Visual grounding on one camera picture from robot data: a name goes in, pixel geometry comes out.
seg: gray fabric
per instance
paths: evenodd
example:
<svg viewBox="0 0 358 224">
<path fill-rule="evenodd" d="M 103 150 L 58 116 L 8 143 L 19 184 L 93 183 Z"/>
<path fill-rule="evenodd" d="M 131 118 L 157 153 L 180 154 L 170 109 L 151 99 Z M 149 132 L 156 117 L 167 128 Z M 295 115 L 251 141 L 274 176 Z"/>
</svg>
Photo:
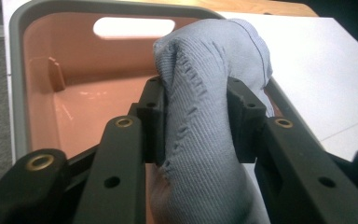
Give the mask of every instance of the gray fabric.
<svg viewBox="0 0 358 224">
<path fill-rule="evenodd" d="M 242 80 L 268 107 L 272 70 L 255 28 L 204 20 L 154 47 L 168 99 L 166 161 L 150 186 L 157 223 L 269 223 L 252 180 L 238 163 L 227 114 L 227 77 Z"/>
</svg>

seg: handle cutout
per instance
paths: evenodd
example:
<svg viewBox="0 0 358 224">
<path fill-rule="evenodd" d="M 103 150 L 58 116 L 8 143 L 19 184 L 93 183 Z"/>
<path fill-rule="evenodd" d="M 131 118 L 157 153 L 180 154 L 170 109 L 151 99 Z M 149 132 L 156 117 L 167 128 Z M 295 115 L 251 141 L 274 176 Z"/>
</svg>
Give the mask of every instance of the handle cutout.
<svg viewBox="0 0 358 224">
<path fill-rule="evenodd" d="M 160 38 L 175 27 L 172 20 L 104 17 L 97 20 L 93 31 L 102 39 Z"/>
</svg>

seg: brass screw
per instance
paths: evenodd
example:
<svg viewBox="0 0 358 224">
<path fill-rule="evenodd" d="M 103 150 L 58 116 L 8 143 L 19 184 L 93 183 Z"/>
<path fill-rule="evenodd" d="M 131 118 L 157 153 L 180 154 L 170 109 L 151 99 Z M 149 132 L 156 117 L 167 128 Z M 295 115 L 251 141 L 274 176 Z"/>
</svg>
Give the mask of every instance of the brass screw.
<svg viewBox="0 0 358 224">
<path fill-rule="evenodd" d="M 132 119 L 118 119 L 115 122 L 115 124 L 119 128 L 127 128 L 127 127 L 130 127 L 133 124 L 133 121 L 132 121 Z"/>
<path fill-rule="evenodd" d="M 26 165 L 29 171 L 43 170 L 54 162 L 54 157 L 49 154 L 37 155 L 31 158 Z"/>
<path fill-rule="evenodd" d="M 293 128 L 293 123 L 292 121 L 288 120 L 288 119 L 275 119 L 275 124 L 277 124 L 278 126 L 281 126 L 285 129 L 290 129 Z"/>
</svg>

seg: storage box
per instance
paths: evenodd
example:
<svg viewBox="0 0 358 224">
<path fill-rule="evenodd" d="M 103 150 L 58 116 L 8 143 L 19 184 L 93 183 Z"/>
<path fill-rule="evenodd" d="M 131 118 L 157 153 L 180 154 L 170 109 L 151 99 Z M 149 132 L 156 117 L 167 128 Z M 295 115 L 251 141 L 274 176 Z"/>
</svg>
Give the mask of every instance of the storage box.
<svg viewBox="0 0 358 224">
<path fill-rule="evenodd" d="M 68 158 L 99 143 L 108 120 L 126 115 L 157 75 L 156 36 L 100 37 L 101 18 L 174 21 L 174 29 L 221 18 L 195 7 L 114 1 L 34 0 L 10 21 L 14 158 L 40 148 Z"/>
</svg>

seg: black object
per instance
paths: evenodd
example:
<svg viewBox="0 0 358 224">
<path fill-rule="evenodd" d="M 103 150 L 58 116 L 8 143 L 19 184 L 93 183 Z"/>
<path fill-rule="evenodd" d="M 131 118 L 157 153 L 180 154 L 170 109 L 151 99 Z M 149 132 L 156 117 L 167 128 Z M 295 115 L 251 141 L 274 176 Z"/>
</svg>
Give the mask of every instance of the black object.
<svg viewBox="0 0 358 224">
<path fill-rule="evenodd" d="M 100 145 L 69 161 L 55 149 L 20 159 L 0 181 L 0 223 L 145 223 L 144 162 L 165 160 L 164 97 L 153 77 Z M 267 119 L 235 78 L 227 102 L 238 160 L 256 162 L 271 223 L 358 223 L 358 154 L 349 162 L 324 152 L 296 113 Z"/>
</svg>

